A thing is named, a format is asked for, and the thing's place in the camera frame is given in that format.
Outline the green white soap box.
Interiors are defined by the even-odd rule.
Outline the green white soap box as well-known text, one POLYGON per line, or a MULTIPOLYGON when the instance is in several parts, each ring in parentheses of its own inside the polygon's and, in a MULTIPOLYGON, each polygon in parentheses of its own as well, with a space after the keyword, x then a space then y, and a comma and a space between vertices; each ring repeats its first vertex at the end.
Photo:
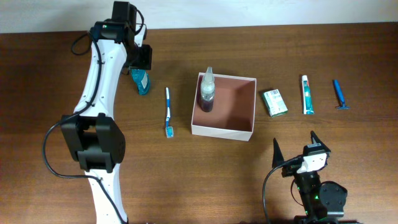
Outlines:
POLYGON ((261 94, 271 118, 286 114, 288 109, 278 89, 265 91, 261 94))

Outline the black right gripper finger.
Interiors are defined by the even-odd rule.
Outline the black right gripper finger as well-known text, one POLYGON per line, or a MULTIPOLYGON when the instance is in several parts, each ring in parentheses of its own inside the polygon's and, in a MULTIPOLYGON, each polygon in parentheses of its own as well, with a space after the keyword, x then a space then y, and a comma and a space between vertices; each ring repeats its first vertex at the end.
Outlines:
POLYGON ((273 158, 272 158, 272 168, 283 164, 285 162, 282 152, 279 147, 279 143, 276 138, 273 139, 273 158))
POLYGON ((331 150, 319 139, 319 137, 315 134, 314 131, 310 131, 310 135, 313 144, 319 143, 327 154, 331 152, 331 150))

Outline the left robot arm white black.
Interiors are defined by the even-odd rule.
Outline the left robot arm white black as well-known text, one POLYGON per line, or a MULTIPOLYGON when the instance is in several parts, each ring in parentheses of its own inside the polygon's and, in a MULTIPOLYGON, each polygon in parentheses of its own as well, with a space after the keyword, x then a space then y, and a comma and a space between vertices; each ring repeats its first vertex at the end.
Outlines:
POLYGON ((109 19, 98 21, 88 31, 91 63, 82 96, 73 114, 64 115, 60 128, 74 161, 88 179, 97 223, 127 223, 119 171, 126 140, 114 120, 114 99, 121 72, 134 77, 139 93, 150 87, 152 48, 143 41, 147 27, 136 6, 127 1, 113 4, 109 19))

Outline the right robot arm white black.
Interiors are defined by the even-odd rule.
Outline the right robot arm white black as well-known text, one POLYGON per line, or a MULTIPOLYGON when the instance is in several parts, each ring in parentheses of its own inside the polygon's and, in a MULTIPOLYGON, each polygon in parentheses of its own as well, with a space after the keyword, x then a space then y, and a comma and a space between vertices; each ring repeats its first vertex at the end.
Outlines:
POLYGON ((303 147, 303 153, 285 160, 276 139, 272 170, 282 169, 282 177, 292 176, 296 184, 305 215, 294 217, 294 223, 338 223, 344 216, 348 191, 333 181, 320 181, 318 171, 327 166, 331 150, 310 132, 312 143, 303 147))

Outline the clear purple soap pump bottle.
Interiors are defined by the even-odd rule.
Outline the clear purple soap pump bottle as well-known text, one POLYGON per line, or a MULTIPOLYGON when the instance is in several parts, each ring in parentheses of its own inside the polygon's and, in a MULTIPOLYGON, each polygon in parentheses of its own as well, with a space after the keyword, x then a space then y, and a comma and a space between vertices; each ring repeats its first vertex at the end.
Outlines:
POLYGON ((208 67, 200 85, 201 109, 204 112, 210 112, 213 109, 215 99, 215 77, 213 68, 208 67))

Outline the blue mouthwash bottle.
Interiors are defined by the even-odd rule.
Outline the blue mouthwash bottle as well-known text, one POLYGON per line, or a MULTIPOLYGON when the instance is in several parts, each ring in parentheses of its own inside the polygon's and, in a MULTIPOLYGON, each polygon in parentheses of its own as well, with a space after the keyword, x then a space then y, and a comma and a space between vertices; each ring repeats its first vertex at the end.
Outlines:
POLYGON ((150 89, 150 78, 146 70, 131 69, 131 76, 134 83, 137 85, 137 90, 140 95, 146 95, 150 89))

